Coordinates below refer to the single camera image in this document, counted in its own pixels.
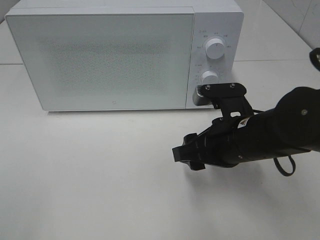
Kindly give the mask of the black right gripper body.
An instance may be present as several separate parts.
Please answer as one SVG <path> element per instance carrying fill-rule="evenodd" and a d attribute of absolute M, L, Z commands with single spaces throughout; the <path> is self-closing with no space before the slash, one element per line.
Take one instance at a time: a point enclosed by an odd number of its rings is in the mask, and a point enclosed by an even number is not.
<path fill-rule="evenodd" d="M 234 132 L 241 120 L 252 116 L 252 107 L 244 96 L 214 97 L 210 101 L 214 109 L 221 110 L 222 117 L 214 119 L 200 134 L 205 147 L 204 163 L 233 168 L 242 157 L 234 141 Z"/>

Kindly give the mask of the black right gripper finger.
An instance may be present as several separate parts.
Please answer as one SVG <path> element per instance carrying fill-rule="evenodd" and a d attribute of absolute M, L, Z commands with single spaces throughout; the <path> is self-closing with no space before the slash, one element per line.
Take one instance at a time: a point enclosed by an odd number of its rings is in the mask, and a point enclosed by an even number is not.
<path fill-rule="evenodd" d="M 173 158 L 176 163 L 188 165 L 192 171 L 204 170 L 207 149 L 199 147 L 197 143 L 188 143 L 172 149 Z"/>
<path fill-rule="evenodd" d="M 189 133 L 183 137 L 182 145 L 192 145 L 195 144 L 198 147 L 212 147 L 213 139 L 209 135 L 210 131 L 208 129 L 200 133 Z"/>

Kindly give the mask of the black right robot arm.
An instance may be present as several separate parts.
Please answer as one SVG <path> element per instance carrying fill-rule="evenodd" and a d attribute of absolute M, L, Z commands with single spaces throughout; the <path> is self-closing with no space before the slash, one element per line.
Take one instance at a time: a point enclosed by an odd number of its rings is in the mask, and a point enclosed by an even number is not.
<path fill-rule="evenodd" d="M 198 171 L 206 165 L 232 168 L 266 159 L 277 164 L 281 157 L 319 151 L 319 90 L 297 87 L 266 111 L 253 110 L 246 92 L 239 83 L 198 86 L 197 104 L 211 103 L 222 117 L 203 132 L 186 135 L 172 150 L 174 160 Z"/>

